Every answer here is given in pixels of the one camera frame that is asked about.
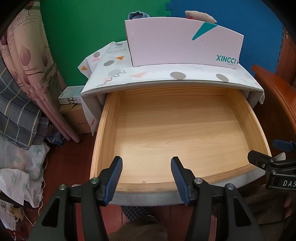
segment tissue box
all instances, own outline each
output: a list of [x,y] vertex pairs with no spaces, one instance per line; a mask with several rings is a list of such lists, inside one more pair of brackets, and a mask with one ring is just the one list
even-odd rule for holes
[[84,85],[68,86],[59,96],[60,104],[81,104],[80,93]]
[[133,66],[206,64],[236,68],[244,36],[225,27],[187,18],[126,20]]

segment plaid blanket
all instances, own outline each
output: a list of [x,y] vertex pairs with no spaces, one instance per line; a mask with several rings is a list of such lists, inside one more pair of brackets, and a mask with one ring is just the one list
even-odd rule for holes
[[0,55],[0,134],[25,149],[41,144],[49,123],[41,115],[42,111],[16,84]]

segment brown pants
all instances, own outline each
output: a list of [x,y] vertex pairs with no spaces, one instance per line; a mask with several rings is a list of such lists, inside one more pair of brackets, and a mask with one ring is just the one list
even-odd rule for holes
[[143,216],[125,223],[109,235],[110,241],[167,241],[165,227],[154,217]]

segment wooden floor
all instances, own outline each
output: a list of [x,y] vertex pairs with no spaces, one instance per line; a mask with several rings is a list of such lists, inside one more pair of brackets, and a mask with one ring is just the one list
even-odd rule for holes
[[[54,191],[62,183],[71,186],[73,184],[83,184],[89,180],[91,159],[94,149],[95,136],[90,133],[81,134],[81,141],[66,142],[60,148],[52,145],[48,153],[48,165],[44,171],[46,186],[44,188],[43,207],[46,205]],[[184,240],[188,224],[190,221],[192,208],[185,205],[152,207],[159,219],[168,231],[169,241]],[[77,233],[78,240],[84,240],[82,230],[82,219],[79,213],[81,205],[77,204]],[[34,223],[38,219],[38,210],[26,209],[28,218]],[[102,207],[102,215],[107,233],[118,230],[128,220],[117,205]],[[32,230],[30,224],[26,224],[28,233]],[[213,240],[214,230],[211,230],[210,240]]]

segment pink curtain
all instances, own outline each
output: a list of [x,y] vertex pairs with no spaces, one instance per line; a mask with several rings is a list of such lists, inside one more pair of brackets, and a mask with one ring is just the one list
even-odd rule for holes
[[40,13],[31,1],[14,19],[0,42],[4,62],[23,92],[32,99],[67,139],[79,142],[77,133],[59,112],[58,97],[66,83],[53,61]]

